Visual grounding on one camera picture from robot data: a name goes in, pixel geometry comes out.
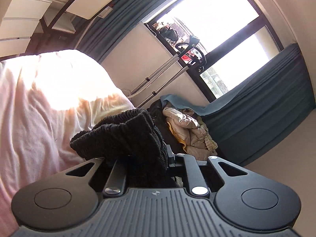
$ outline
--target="ribbed gray surface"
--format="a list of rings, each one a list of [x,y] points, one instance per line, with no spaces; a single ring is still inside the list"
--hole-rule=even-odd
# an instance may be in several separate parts
[[[184,189],[130,189],[107,199],[87,222],[69,230],[39,233],[21,227],[12,237],[294,237],[292,230],[249,233],[223,221],[206,199],[188,196]]]

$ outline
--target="window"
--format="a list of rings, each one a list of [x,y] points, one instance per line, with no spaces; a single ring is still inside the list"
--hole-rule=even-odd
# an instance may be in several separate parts
[[[283,49],[253,0],[179,0],[149,25],[162,33],[157,37],[169,50],[177,42],[188,42],[190,34],[200,38],[197,47],[207,64],[202,73],[188,73],[209,101],[239,85]],[[163,28],[175,30],[178,41],[164,38]]]

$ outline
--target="bedsheet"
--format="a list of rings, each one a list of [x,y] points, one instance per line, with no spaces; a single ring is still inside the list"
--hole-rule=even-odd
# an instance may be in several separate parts
[[[77,50],[0,62],[0,237],[23,186],[82,163],[69,146],[81,130],[134,106],[95,60]]]

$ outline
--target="black knit fabric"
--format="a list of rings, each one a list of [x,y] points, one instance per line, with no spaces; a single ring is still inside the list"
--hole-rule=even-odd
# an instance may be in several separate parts
[[[76,134],[70,147],[86,160],[104,157],[111,163],[127,158],[129,186],[177,186],[166,175],[168,158],[162,135],[144,109],[105,117],[91,131]]]

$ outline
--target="window pane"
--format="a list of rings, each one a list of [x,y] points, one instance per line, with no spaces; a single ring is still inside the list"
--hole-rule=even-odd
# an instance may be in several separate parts
[[[257,17],[247,0],[184,0],[157,22],[168,23],[181,42],[199,37],[198,47],[208,53]]]
[[[246,39],[200,76],[216,98],[232,90],[279,53],[265,27]]]

